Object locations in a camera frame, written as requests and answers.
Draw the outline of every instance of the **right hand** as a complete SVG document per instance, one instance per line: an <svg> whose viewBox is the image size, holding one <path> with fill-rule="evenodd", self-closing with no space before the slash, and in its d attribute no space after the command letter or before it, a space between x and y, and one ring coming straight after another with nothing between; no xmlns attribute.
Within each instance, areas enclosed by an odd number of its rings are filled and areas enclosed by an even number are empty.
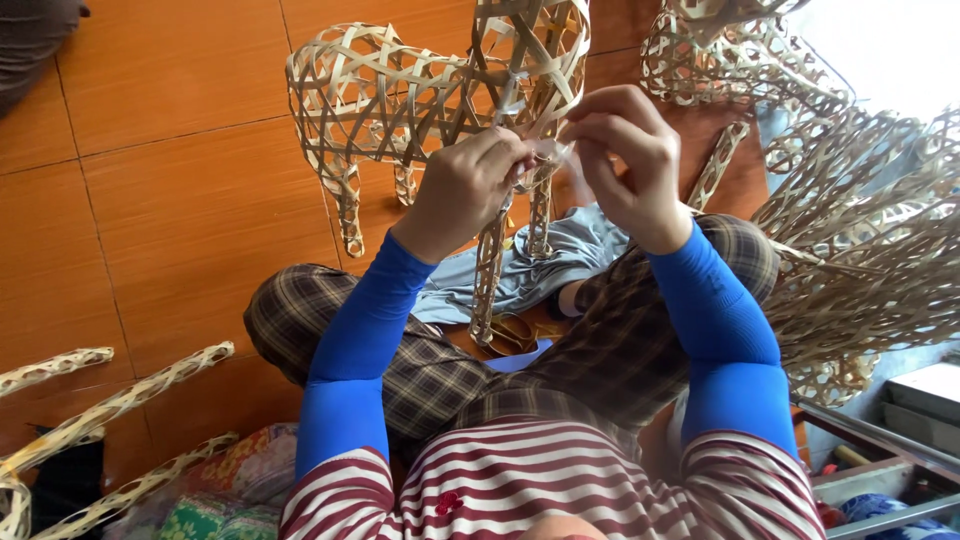
<svg viewBox="0 0 960 540"><path fill-rule="evenodd" d="M591 92L566 116L587 184L607 217L653 255L673 253L693 232L690 212L678 200L680 136L637 86ZM608 153L627 164L613 171Z"/></svg>

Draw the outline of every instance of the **finger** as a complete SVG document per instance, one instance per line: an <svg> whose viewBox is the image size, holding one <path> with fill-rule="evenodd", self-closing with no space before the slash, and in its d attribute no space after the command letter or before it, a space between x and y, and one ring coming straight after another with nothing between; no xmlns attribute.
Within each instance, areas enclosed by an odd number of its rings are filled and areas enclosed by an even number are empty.
<svg viewBox="0 0 960 540"><path fill-rule="evenodd" d="M566 114L566 119L579 122L595 112L621 116L649 134L660 135L670 129L650 98L634 85L607 86L593 91Z"/></svg>
<svg viewBox="0 0 960 540"><path fill-rule="evenodd" d="M502 140L520 142L520 137L507 128L497 126L469 137L467 140L457 144L455 148L463 153L463 158L467 162L476 163L483 158L494 145Z"/></svg>
<svg viewBox="0 0 960 540"><path fill-rule="evenodd" d="M617 178L606 149L592 140L581 139L577 141L577 154L584 169L584 179L600 208L609 212L626 205L633 194Z"/></svg>
<svg viewBox="0 0 960 540"><path fill-rule="evenodd" d="M477 168L485 176L500 181L514 170L514 164L521 161L526 165L533 159L533 149L519 137L502 138L477 161Z"/></svg>
<svg viewBox="0 0 960 540"><path fill-rule="evenodd" d="M567 130L566 136L598 142L632 167L672 160L679 152L672 137L650 135L615 114L591 114Z"/></svg>

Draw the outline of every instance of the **woven bamboo leg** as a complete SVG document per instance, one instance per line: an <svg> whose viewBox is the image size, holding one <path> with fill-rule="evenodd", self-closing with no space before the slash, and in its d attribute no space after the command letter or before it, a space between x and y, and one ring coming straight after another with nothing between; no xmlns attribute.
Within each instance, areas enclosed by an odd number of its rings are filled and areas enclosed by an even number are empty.
<svg viewBox="0 0 960 540"><path fill-rule="evenodd" d="M535 187L530 192L530 235L527 236L527 254L532 258L545 259L553 255L546 236L550 224L550 177L556 171L549 165L534 170Z"/></svg>
<svg viewBox="0 0 960 540"><path fill-rule="evenodd" d="M31 540L70 540L81 536L170 483L193 465L226 450L239 438L236 433L230 432L209 439L196 449L174 457L146 475L124 484L87 508L31 536Z"/></svg>
<svg viewBox="0 0 960 540"><path fill-rule="evenodd" d="M414 204L417 196L417 181L414 180L414 168L402 163L394 164L394 188L396 197L405 207Z"/></svg>
<svg viewBox="0 0 960 540"><path fill-rule="evenodd" d="M750 134L750 125L746 122L733 122L727 126L727 129L720 134L720 140L717 141L713 154L704 167L704 172L700 174L700 179L693 186L693 193L687 205L691 208L702 210L707 206L707 201L713 196L717 186L720 185L720 179L723 177L727 165L733 158L733 151L740 141Z"/></svg>
<svg viewBox="0 0 960 540"><path fill-rule="evenodd" d="M502 210L480 232L477 246L477 270L473 278L473 312L470 314L470 337L480 345L490 343L493 297L500 282L503 261L503 237L507 231L507 211Z"/></svg>
<svg viewBox="0 0 960 540"><path fill-rule="evenodd" d="M86 366L102 364L113 359L111 347L77 349L62 355L56 355L37 364L18 367L0 375L0 398L13 392L37 384L64 373L73 373Z"/></svg>
<svg viewBox="0 0 960 540"><path fill-rule="evenodd" d="M337 204L337 216L340 219L340 238L344 242L347 255L362 257L365 251L363 233L360 232L360 173L356 165L344 172L334 181L324 180L324 186L333 195Z"/></svg>
<svg viewBox="0 0 960 540"><path fill-rule="evenodd" d="M64 421L0 462L0 489L10 490L12 497L11 513L0 521L0 539L22 540L30 533L30 491L20 482L18 473L77 444L103 424L232 354L233 343L229 341L198 351Z"/></svg>

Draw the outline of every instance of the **gray cloth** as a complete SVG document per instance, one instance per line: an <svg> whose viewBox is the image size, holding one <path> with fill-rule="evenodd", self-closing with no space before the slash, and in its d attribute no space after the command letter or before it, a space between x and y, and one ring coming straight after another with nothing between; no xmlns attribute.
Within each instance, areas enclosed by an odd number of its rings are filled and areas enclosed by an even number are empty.
<svg viewBox="0 0 960 540"><path fill-rule="evenodd" d="M533 260L526 253L529 227L514 235L503 254L493 312L520 312L544 300L561 285L601 272L626 251L629 237L607 220L596 204L571 209L549 225L553 255ZM424 323L466 323L473 303L476 248L444 259L417 296L413 314Z"/></svg>
<svg viewBox="0 0 960 540"><path fill-rule="evenodd" d="M82 0L0 0L0 118L39 80L80 17Z"/></svg>

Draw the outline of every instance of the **person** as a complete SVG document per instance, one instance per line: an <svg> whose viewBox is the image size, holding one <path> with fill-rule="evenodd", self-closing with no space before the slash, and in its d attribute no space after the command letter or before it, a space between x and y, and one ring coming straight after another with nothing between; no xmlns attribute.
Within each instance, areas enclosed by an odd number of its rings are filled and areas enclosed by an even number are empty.
<svg viewBox="0 0 960 540"><path fill-rule="evenodd" d="M0 0L0 118L40 79L80 17L89 16L83 0Z"/></svg>
<svg viewBox="0 0 960 540"><path fill-rule="evenodd" d="M528 368L495 373L409 316L530 164L505 129L431 155L363 278L301 264L254 293L255 347L305 387L281 538L825 537L759 308L778 263L766 239L679 205L680 141L637 87L567 118L597 203L636 245L568 286L583 319ZM683 481L652 482L636 431L687 383ZM403 486L390 450L412 458Z"/></svg>

